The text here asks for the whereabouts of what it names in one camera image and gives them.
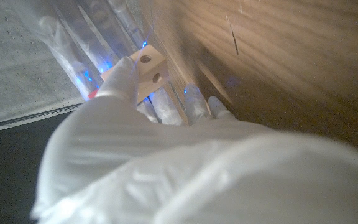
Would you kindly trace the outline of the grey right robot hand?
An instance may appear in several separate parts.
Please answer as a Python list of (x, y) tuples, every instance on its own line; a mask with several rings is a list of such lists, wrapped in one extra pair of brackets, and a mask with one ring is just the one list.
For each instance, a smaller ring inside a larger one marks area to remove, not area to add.
[(16, 1), (23, 23), (50, 49), (85, 100), (117, 58), (146, 46), (125, 0)]

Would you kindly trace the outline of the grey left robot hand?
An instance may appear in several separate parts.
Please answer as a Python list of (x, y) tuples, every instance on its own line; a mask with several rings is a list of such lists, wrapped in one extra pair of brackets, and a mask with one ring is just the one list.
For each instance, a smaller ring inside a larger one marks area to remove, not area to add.
[(358, 223), (358, 150), (238, 121), (186, 89), (190, 126), (136, 108), (129, 57), (52, 134), (40, 164), (39, 223)]

